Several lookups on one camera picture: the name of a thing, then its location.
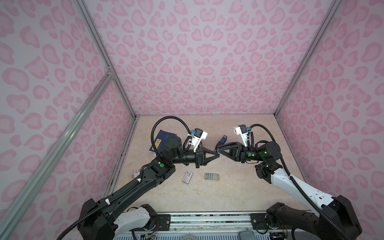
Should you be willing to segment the blue long stapler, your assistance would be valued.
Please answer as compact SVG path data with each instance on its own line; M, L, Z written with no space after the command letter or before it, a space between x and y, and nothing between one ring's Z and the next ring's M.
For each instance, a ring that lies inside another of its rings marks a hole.
M224 145L224 144L226 143L227 139L228 139L227 136L224 135L224 136L218 141L218 143L217 143L217 147L218 147L218 146L221 146L221 145Z

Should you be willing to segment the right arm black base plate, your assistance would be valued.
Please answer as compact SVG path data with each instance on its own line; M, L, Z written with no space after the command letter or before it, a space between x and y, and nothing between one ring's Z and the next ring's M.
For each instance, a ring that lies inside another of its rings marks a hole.
M250 214L253 230L264 233L277 227L277 222L269 213Z

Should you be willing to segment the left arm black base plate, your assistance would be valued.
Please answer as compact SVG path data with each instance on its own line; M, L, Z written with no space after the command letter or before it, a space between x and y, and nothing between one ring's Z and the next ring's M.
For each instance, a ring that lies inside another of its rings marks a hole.
M150 217L150 220L146 225L141 228L142 231L154 232L154 231L169 231L171 225L171 215L157 214Z

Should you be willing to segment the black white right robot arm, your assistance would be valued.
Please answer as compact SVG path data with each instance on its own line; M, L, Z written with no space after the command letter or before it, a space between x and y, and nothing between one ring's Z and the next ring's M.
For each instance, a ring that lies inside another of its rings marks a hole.
M245 147L231 142L218 147L218 152L235 161L257 161L257 176L289 193L310 211L297 210L283 203L267 209L269 224L291 226L311 233L321 240L355 240L363 230L351 202L344 196L334 197L292 175L276 142L262 141L259 147Z

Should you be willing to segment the staple tray with staples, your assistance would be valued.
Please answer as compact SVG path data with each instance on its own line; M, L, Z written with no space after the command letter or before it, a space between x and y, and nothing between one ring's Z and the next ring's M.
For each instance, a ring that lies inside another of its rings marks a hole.
M219 174L216 174L216 173L205 173L205 180L208 180L208 181L219 181L220 180L220 176L219 176Z

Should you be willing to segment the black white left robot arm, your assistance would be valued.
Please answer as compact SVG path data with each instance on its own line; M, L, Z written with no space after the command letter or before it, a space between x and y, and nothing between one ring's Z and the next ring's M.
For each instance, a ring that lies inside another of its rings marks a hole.
M170 215L159 215L149 204L129 206L142 195L167 180L177 164L192 164L196 168L205 166L219 157L217 150L199 145L197 150L183 150L182 140L172 135L163 141L162 152L143 166L139 175L131 182L102 198L84 203L76 225L85 240L112 240L126 232L157 231L170 229Z

